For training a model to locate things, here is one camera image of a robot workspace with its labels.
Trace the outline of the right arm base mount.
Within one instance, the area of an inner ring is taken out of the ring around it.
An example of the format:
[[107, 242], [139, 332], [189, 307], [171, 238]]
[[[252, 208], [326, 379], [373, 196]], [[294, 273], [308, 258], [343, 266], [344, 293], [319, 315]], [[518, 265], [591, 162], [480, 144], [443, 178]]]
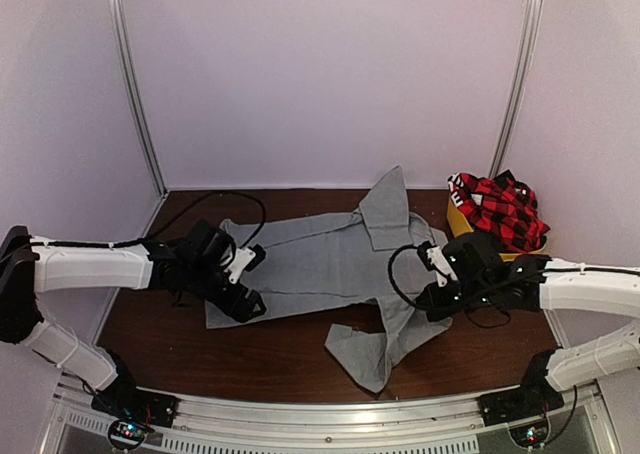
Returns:
[[553, 389], [519, 386], [484, 394], [478, 398], [478, 404], [484, 425], [489, 427], [542, 416], [562, 408], [564, 398]]

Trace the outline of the grey long sleeve shirt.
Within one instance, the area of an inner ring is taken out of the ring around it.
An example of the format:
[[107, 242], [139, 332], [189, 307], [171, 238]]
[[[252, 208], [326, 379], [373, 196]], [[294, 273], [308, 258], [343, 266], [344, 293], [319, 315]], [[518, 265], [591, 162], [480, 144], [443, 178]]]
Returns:
[[353, 381], [372, 393], [387, 385], [392, 369], [409, 353], [446, 332], [453, 321], [429, 322], [393, 290], [387, 264], [403, 292], [415, 298], [436, 275], [403, 245], [443, 245], [443, 231], [410, 212], [404, 174], [387, 172], [352, 212], [270, 222], [257, 242], [266, 258], [240, 280], [261, 294], [274, 320], [354, 304], [378, 307], [383, 330], [367, 333], [334, 324], [325, 347]]

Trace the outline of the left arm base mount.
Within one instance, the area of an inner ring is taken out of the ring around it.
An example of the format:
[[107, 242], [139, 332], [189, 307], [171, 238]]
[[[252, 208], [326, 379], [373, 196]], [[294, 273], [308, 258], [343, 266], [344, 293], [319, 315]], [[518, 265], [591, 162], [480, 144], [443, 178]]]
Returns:
[[110, 387], [98, 391], [91, 408], [142, 426], [171, 428], [178, 407], [178, 398], [168, 394], [138, 388]]

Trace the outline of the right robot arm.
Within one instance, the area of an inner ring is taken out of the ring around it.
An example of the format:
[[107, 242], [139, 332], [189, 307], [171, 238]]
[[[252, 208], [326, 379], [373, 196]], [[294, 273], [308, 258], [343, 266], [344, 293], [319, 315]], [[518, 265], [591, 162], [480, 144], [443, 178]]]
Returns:
[[571, 348], [535, 355], [514, 389], [484, 396], [495, 413], [516, 409], [530, 416], [563, 406], [563, 392], [639, 365], [639, 271], [572, 263], [541, 254], [505, 261], [490, 235], [463, 234], [442, 247], [420, 244], [417, 254], [436, 274], [416, 298], [417, 309], [435, 322], [459, 312], [582, 310], [630, 318], [626, 326]]

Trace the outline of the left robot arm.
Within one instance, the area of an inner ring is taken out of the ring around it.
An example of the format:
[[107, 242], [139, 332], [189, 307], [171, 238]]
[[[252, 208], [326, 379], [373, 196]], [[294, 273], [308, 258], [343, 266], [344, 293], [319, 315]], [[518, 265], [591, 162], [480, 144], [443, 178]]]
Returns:
[[123, 418], [145, 406], [119, 357], [87, 344], [45, 317], [37, 295], [84, 288], [126, 288], [192, 294], [246, 323], [266, 312], [261, 295], [240, 278], [266, 257], [259, 245], [239, 245], [222, 229], [198, 222], [186, 237], [165, 243], [139, 238], [89, 243], [36, 237], [14, 226], [1, 244], [1, 340], [24, 345], [74, 374], [94, 399]]

